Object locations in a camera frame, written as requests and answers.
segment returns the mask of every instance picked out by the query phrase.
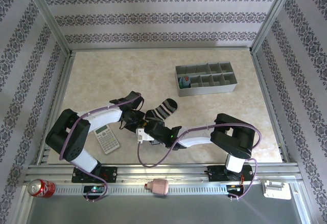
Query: gray divider tray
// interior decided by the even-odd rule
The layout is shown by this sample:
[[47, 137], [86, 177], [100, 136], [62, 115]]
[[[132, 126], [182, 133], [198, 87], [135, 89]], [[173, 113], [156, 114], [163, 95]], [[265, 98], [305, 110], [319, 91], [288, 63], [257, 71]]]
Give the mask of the gray divider tray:
[[[190, 78], [189, 88], [179, 88], [183, 76]], [[237, 84], [230, 62], [178, 65], [175, 79], [179, 97], [232, 92]]]

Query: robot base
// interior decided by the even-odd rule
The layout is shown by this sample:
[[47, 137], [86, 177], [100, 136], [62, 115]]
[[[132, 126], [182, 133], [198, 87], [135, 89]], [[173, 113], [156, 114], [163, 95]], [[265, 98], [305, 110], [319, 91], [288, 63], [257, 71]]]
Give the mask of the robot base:
[[241, 175], [244, 176], [244, 181], [251, 181], [253, 179], [252, 167], [250, 165], [243, 165], [240, 173], [235, 173], [226, 169], [224, 165], [213, 165], [207, 167], [209, 182], [234, 182], [241, 181]]
[[[100, 172], [96, 173], [96, 176], [104, 179], [107, 183], [116, 183], [117, 179], [117, 167], [105, 167], [101, 166]], [[102, 181], [91, 177], [77, 168], [73, 170], [72, 183], [102, 183]]]

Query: beige countertop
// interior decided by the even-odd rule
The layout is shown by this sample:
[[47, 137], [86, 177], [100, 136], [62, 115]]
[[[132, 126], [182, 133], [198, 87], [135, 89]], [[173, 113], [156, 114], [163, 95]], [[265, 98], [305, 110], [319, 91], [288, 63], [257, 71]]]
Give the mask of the beige countertop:
[[[178, 97], [175, 66], [204, 62], [230, 61], [238, 85], [231, 93]], [[270, 123], [264, 98], [248, 50], [150, 50], [79, 52], [76, 54], [62, 110], [92, 110], [109, 100], [125, 97], [131, 91], [145, 99], [143, 112], [158, 107], [166, 98], [174, 99], [178, 109], [165, 120], [168, 127], [213, 123], [217, 114], [226, 113], [257, 127], [263, 140], [252, 152], [258, 162], [281, 162], [281, 155]], [[121, 147], [105, 155], [91, 132], [85, 148], [103, 164], [138, 164], [137, 139], [119, 123], [110, 127]], [[156, 163], [167, 149], [164, 145], [141, 145], [145, 163]], [[172, 151], [163, 163], [224, 163], [226, 153], [214, 144]], [[59, 161], [51, 150], [49, 164]]]

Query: striped sock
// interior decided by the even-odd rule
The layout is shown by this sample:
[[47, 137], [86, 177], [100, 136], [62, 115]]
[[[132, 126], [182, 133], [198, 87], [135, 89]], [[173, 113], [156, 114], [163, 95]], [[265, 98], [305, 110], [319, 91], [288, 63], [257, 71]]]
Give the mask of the striped sock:
[[163, 121], [177, 109], [176, 101], [165, 99], [156, 109], [148, 110], [145, 114], [145, 120]]

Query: coca-cola can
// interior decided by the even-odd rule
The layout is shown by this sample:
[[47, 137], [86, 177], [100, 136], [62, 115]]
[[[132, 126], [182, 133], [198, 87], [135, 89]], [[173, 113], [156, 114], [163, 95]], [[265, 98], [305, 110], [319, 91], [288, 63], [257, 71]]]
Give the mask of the coca-cola can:
[[29, 183], [27, 191], [33, 197], [51, 197], [56, 191], [56, 185], [53, 182], [36, 179]]

